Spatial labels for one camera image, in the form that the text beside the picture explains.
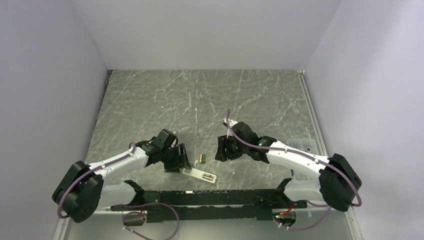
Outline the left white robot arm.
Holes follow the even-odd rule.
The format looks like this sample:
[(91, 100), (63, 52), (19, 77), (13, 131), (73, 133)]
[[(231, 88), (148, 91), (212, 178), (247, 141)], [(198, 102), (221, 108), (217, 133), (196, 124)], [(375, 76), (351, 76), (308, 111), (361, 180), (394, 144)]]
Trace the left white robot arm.
[(192, 168), (185, 145), (168, 129), (162, 129), (149, 140), (131, 142), (128, 150), (106, 160), (73, 163), (52, 194), (58, 217), (81, 223), (97, 209), (112, 206), (139, 209), (146, 203), (141, 186), (133, 180), (111, 183), (129, 172), (156, 163), (163, 163), (166, 173)]

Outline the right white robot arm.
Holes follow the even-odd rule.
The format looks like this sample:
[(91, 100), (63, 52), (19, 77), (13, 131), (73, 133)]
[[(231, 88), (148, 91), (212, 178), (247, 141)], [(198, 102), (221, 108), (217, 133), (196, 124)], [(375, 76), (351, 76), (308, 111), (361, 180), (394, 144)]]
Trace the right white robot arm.
[(273, 137), (258, 136), (244, 122), (225, 119), (223, 125), (227, 133), (218, 138), (217, 161), (247, 155), (254, 161), (285, 166), (308, 177), (282, 181), (275, 194), (280, 207), (287, 208), (297, 201), (315, 201), (346, 212), (350, 207), (362, 205), (358, 193), (362, 181), (344, 156), (317, 155), (290, 147)]

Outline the white remote control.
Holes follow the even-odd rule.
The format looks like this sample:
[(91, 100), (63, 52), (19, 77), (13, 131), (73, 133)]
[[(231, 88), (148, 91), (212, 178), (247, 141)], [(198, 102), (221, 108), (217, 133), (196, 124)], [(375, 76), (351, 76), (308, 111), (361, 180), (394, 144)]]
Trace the white remote control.
[(192, 169), (184, 168), (182, 170), (182, 173), (186, 176), (193, 177), (193, 178), (196, 178), (198, 180), (201, 180), (201, 181), (204, 181), (204, 182), (207, 182), (207, 183), (211, 183), (211, 184), (214, 184), (217, 181), (216, 175), (202, 171), (202, 170), (199, 170), (199, 169), (196, 169), (196, 168), (192, 168)]

